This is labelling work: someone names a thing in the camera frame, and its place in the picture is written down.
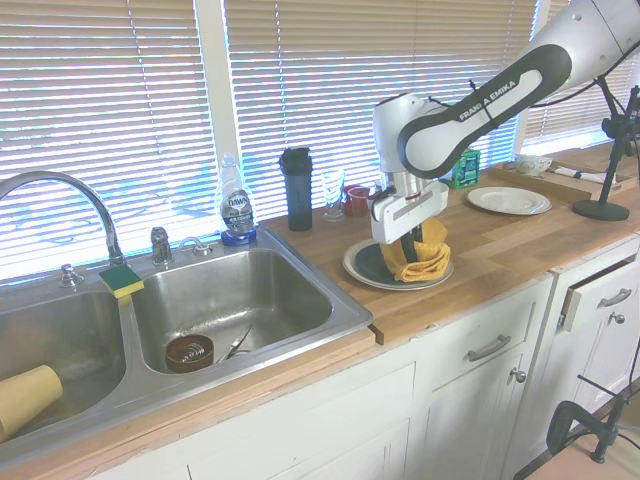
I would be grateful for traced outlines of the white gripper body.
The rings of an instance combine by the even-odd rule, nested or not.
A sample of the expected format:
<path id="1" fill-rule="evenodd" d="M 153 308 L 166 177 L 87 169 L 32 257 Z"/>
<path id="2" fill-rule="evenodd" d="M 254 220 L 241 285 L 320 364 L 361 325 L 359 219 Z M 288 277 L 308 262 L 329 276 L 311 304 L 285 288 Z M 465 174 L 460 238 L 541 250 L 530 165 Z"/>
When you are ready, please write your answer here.
<path id="1" fill-rule="evenodd" d="M 419 197 L 407 200 L 395 192 L 384 193 L 372 201 L 371 233 L 378 243 L 391 244 L 438 215 L 448 203 L 449 187 L 431 182 Z"/>

